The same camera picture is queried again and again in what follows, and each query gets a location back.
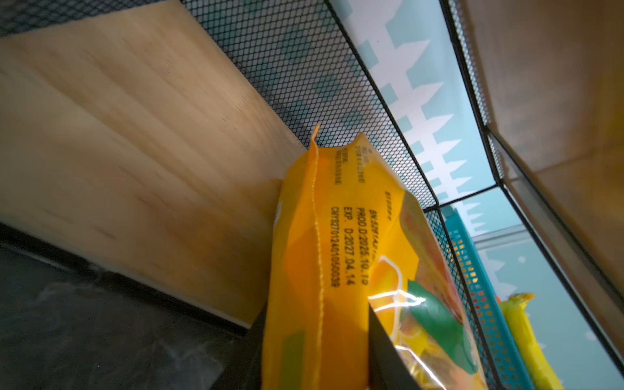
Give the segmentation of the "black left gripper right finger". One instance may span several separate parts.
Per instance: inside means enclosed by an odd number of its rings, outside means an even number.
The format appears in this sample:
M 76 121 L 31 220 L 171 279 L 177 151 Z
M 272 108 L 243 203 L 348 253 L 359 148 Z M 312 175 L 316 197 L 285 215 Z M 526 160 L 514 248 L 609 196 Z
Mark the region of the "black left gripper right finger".
M 369 306 L 368 344 L 370 389 L 420 389 L 371 306 Z

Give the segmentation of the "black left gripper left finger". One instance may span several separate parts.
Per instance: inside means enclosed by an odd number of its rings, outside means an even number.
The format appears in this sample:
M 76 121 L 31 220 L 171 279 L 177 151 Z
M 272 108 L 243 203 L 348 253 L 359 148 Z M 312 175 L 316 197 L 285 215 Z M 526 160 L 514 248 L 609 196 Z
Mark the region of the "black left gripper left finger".
M 245 337 L 235 348 L 232 358 L 211 386 L 211 390 L 259 390 L 262 388 L 262 352 L 266 311 L 267 305 L 263 307 Z

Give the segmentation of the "yellow snack bag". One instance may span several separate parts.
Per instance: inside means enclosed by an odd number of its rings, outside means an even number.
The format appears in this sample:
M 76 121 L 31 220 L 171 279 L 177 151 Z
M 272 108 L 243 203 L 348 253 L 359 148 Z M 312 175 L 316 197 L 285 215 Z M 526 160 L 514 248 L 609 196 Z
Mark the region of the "yellow snack bag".
M 265 389 L 370 389 L 369 306 L 420 389 L 484 389 L 466 309 L 419 206 L 364 134 L 310 144 L 279 196 Z

